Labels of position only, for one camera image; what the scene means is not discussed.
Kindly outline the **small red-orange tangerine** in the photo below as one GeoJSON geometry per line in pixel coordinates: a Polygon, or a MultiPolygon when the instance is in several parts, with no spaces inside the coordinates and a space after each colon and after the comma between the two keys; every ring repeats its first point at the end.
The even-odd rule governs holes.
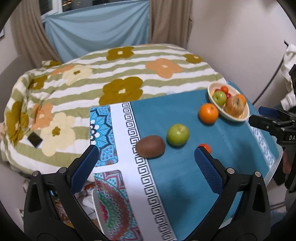
{"type": "Polygon", "coordinates": [[[207,152],[210,153],[210,154],[211,154],[211,152],[212,152],[211,147],[210,147],[208,144],[206,144],[206,143],[199,144],[198,147],[203,147],[203,148],[205,148],[205,149],[207,150],[207,152]]]}

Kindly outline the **large green apple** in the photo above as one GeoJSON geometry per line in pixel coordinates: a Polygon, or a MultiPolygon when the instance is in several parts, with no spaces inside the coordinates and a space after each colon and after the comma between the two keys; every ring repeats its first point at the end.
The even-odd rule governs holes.
{"type": "Polygon", "coordinates": [[[187,142],[189,136],[189,129],[181,123],[176,123],[168,129],[166,140],[170,145],[179,147],[187,142]]]}

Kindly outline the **yellow-red apple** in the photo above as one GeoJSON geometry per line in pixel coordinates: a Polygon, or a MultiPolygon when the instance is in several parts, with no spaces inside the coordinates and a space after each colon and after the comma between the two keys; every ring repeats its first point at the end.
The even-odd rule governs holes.
{"type": "Polygon", "coordinates": [[[225,111],[233,116],[233,117],[240,117],[243,114],[245,104],[241,98],[237,96],[229,97],[225,103],[225,111]]]}

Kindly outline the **large orange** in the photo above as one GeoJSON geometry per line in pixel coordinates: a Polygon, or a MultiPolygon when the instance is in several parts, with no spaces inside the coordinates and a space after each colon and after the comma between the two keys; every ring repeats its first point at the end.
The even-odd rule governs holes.
{"type": "Polygon", "coordinates": [[[214,124],[215,121],[217,120],[218,116],[219,116],[218,109],[215,107],[215,105],[213,105],[211,103],[203,104],[200,107],[199,112],[198,112],[199,119],[207,125],[214,124]]]}

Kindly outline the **brown kiwi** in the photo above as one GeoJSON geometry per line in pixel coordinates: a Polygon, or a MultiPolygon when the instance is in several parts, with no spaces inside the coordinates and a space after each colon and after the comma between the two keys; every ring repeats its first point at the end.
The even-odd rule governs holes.
{"type": "Polygon", "coordinates": [[[135,145],[137,153],[144,158],[156,158],[165,152],[166,144],[160,136],[141,138],[135,145]]]}

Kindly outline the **small green apple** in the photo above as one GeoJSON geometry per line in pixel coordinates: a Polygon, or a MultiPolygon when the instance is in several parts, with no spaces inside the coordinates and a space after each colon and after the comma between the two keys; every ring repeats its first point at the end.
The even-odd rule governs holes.
{"type": "Polygon", "coordinates": [[[220,107],[224,106],[227,101],[227,95],[222,90],[216,90],[212,98],[220,107]]]}

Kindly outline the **orange in bowl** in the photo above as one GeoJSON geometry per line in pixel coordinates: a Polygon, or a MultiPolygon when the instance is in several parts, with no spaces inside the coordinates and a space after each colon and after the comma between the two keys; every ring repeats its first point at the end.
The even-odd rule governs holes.
{"type": "Polygon", "coordinates": [[[243,108],[244,108],[246,106],[245,96],[243,94],[237,94],[236,97],[240,99],[240,101],[242,102],[243,108]]]}

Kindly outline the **floral striped duvet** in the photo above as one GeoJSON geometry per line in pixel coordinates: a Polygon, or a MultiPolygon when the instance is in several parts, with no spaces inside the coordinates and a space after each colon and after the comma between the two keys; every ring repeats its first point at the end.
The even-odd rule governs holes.
{"type": "Polygon", "coordinates": [[[43,61],[12,88],[1,158],[25,174],[55,172],[90,144],[111,143],[107,126],[90,135],[92,107],[207,88],[213,81],[225,79],[200,56],[170,44],[100,50],[64,64],[43,61]],[[43,139],[38,148],[28,141],[31,132],[43,139]]]}

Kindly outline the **blue patterned tablecloth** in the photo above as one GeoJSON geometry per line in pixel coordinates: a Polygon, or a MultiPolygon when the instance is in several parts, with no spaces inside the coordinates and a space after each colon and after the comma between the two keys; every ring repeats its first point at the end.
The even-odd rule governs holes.
{"type": "Polygon", "coordinates": [[[198,110],[208,101],[201,89],[90,109],[90,140],[99,148],[93,176],[111,240],[183,240],[201,222],[218,195],[195,162],[200,144],[224,166],[242,174],[259,171],[270,181],[280,158],[273,138],[246,121],[203,124],[198,110]],[[137,153],[135,144],[148,136],[161,137],[151,148],[160,151],[176,123],[189,129],[182,147],[166,145],[152,159],[137,153]]]}

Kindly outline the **grey headboard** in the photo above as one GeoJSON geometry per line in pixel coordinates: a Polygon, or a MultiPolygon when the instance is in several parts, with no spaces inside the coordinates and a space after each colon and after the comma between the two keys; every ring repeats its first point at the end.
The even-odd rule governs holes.
{"type": "Polygon", "coordinates": [[[1,122],[4,121],[4,109],[10,95],[12,88],[15,85],[18,78],[23,75],[26,71],[31,70],[32,66],[29,60],[23,55],[18,56],[14,61],[12,61],[8,67],[1,73],[0,81],[0,111],[1,111],[1,122]]]}

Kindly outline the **left beige curtain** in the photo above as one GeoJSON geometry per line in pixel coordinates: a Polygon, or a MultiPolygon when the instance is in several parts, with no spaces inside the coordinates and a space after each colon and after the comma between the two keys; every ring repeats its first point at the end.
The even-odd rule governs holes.
{"type": "Polygon", "coordinates": [[[62,62],[45,33],[38,1],[19,3],[11,15],[11,30],[17,53],[33,68],[41,68],[44,60],[62,62]]]}

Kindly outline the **beige curtain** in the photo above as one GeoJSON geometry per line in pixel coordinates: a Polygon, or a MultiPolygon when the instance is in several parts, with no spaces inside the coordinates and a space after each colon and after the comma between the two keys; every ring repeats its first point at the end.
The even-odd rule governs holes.
{"type": "Polygon", "coordinates": [[[192,5],[189,0],[149,1],[149,43],[186,49],[192,28],[192,5]]]}
{"type": "Polygon", "coordinates": [[[44,60],[62,62],[45,33],[38,1],[19,3],[11,15],[11,30],[17,53],[33,68],[41,68],[44,60]]]}

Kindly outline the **right beige curtain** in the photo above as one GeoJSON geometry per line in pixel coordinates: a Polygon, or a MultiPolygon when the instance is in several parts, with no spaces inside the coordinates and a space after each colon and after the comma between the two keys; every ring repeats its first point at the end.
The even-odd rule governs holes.
{"type": "Polygon", "coordinates": [[[192,28],[192,5],[189,0],[149,1],[149,43],[186,49],[192,28]]]}

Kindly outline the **light blue draped sheet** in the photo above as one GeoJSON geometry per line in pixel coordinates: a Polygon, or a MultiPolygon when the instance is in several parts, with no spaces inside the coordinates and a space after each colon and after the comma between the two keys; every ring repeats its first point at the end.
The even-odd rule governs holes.
{"type": "Polygon", "coordinates": [[[118,1],[45,18],[45,31],[63,62],[88,53],[146,44],[149,1],[118,1]]]}

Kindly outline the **window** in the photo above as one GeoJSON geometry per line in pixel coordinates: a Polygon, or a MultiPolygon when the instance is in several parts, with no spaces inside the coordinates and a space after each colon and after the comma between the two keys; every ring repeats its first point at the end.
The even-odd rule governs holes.
{"type": "Polygon", "coordinates": [[[46,16],[86,8],[101,4],[115,3],[121,0],[38,0],[41,16],[46,16]]]}

